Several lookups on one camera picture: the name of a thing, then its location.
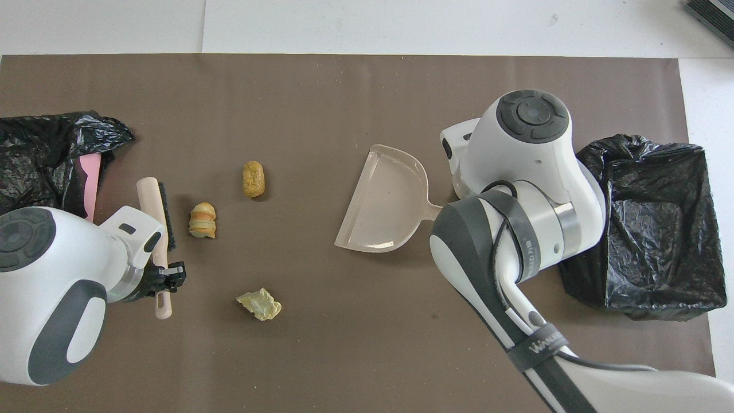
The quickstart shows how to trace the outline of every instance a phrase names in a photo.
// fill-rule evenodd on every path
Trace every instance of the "circular button panel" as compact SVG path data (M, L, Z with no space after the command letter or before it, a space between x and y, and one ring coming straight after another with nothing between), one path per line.
M546 143L568 129L568 109L557 97L542 90L516 90L502 96L497 105L497 122L517 140Z
M28 207L0 216L0 273L18 270L41 257L56 236L51 211Z

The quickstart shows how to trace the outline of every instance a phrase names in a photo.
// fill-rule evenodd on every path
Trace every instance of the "plastic bag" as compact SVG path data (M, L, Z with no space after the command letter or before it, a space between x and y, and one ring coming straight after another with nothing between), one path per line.
M618 134L576 156L604 192L607 226L599 244L561 263L568 294L634 320L685 321L726 305L701 147Z
M96 112L0 118L0 215L39 206L85 218L79 157L101 154L101 179L111 151L133 139L124 123Z

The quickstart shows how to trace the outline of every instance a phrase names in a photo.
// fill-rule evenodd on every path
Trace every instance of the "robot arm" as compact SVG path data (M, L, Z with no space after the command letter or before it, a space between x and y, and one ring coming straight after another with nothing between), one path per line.
M0 380L45 385L74 371L94 348L106 305L185 278L148 265L166 228L124 206L97 227L60 209L0 217Z
M508 114L503 102L515 113ZM528 114L523 120L517 111L528 112L527 107L518 109L525 103L539 115ZM539 270L592 247L604 225L603 197L596 182L583 165L564 154L573 157L570 117L559 104L563 105L544 92L518 91L498 99L479 122L461 123L442 133L454 189L462 199L446 205L436 218L430 237L436 265L555 412L730 410L734 386L726 382L579 359L517 288L516 283ZM520 137L532 137L544 125L533 124L539 123L539 116L546 123L559 118L568 122L564 128L551 127L562 130L554 138L544 132L535 135L544 137L535 142L508 132L503 122L510 116L528 121ZM458 127L472 124L473 132ZM517 125L512 128L520 130ZM570 173L572 179L554 181L559 173Z

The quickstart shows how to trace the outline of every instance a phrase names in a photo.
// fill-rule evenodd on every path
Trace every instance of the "yellow food item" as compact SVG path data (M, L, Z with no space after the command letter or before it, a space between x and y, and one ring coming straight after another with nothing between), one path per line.
M272 295L260 288L258 291L246 292L237 297L237 302L242 304L249 312L255 315L260 321L272 320L280 312L283 306L277 302Z
M189 220L189 234L196 238L216 238L214 232L217 225L214 219L217 214L214 207L209 202L202 202L191 210L191 219Z
M249 161L242 168L242 190L250 198L260 196L265 192L265 173L263 165L258 161Z

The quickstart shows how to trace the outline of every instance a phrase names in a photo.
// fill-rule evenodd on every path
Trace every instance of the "dustpan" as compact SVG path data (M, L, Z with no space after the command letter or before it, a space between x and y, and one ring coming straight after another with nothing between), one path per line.
M362 252L400 248L440 206L428 201L428 176L412 155L384 145L370 148L334 245Z

